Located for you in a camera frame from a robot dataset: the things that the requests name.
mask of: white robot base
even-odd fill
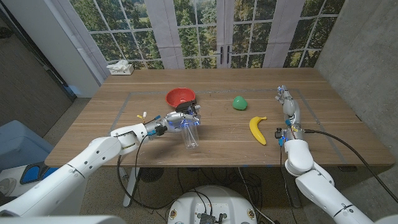
[[[253,206],[242,195],[226,187],[206,185],[179,197],[170,208],[167,223],[255,224],[257,219]]]

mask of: green toy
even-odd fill
[[[248,106],[248,103],[246,102],[246,100],[244,100],[242,96],[237,96],[235,97],[232,106],[237,110],[244,110]]]

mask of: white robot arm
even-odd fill
[[[283,104],[287,127],[284,130],[278,129],[275,136],[280,138],[280,145],[285,140],[285,168],[297,177],[295,181],[298,189],[336,223],[373,223],[335,188],[331,175],[314,162],[308,143],[303,138],[299,105],[286,86],[278,88],[278,95],[275,98]]]
[[[35,187],[17,199],[0,207],[0,217],[38,217],[47,216],[63,202],[76,187],[99,167],[112,158],[136,150],[143,144],[166,131],[180,131],[182,123],[200,124],[197,115],[199,105],[187,102],[179,105],[175,112],[164,118],[156,117],[146,124],[135,124],[116,129],[111,137],[94,139],[88,147],[67,164],[39,182]]]

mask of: clear plastic cup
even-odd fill
[[[181,125],[181,133],[187,149],[194,149],[199,146],[197,122],[188,122],[184,120]]]

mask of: yellow banana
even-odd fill
[[[260,123],[260,121],[262,121],[263,119],[267,119],[267,117],[263,117],[263,118],[260,118],[258,116],[253,117],[250,120],[249,125],[250,125],[250,131],[253,134],[253,136],[257,139],[257,141],[259,141],[263,145],[266,145],[267,144],[266,139],[261,134],[261,132],[260,132],[258,126],[257,126],[258,123]]]

